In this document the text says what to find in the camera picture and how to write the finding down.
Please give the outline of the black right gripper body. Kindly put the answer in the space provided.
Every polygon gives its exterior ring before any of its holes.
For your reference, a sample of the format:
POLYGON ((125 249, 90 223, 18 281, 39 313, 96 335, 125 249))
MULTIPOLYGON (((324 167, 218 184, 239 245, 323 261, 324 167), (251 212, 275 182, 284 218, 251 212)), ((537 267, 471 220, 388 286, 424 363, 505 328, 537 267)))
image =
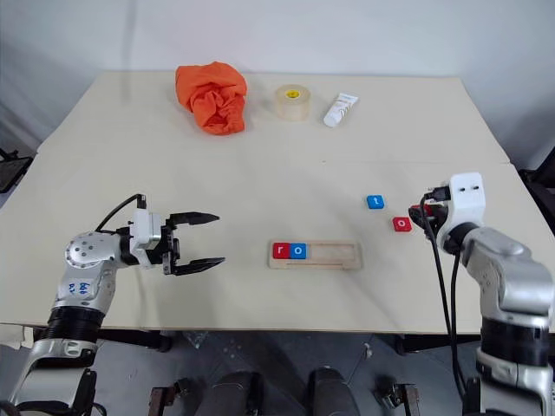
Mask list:
POLYGON ((425 194, 432 194, 434 204, 424 207, 427 220, 432 226, 442 226, 447 220, 447 202, 451 199, 451 192, 447 185, 433 188, 425 194))

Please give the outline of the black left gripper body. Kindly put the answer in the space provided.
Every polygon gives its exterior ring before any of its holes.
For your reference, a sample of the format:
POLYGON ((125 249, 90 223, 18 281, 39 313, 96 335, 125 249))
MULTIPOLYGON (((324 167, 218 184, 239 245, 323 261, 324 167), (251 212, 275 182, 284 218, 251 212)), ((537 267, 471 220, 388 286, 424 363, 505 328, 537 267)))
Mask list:
POLYGON ((146 227, 140 230, 138 236, 139 264, 146 269, 160 265, 165 275, 169 275, 170 264, 177 264, 180 259, 179 239, 174 236, 178 226, 173 230, 168 226, 168 219, 162 220, 161 215, 148 215, 146 227))

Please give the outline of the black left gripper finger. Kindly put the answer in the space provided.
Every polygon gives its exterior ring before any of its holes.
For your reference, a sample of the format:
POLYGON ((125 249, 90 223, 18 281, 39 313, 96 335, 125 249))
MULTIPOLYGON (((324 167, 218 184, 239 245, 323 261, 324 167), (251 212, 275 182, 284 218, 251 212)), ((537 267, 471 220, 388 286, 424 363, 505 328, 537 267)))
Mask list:
POLYGON ((171 263, 169 268, 169 275, 184 276, 196 273, 201 273, 216 267, 225 261, 224 257, 211 257, 198 260, 192 260, 188 264, 178 265, 171 263))
POLYGON ((170 215, 168 219, 168 226, 175 230, 177 226, 181 224, 199 225, 208 224, 218 220, 219 216, 210 213, 197 211, 180 212, 170 215))

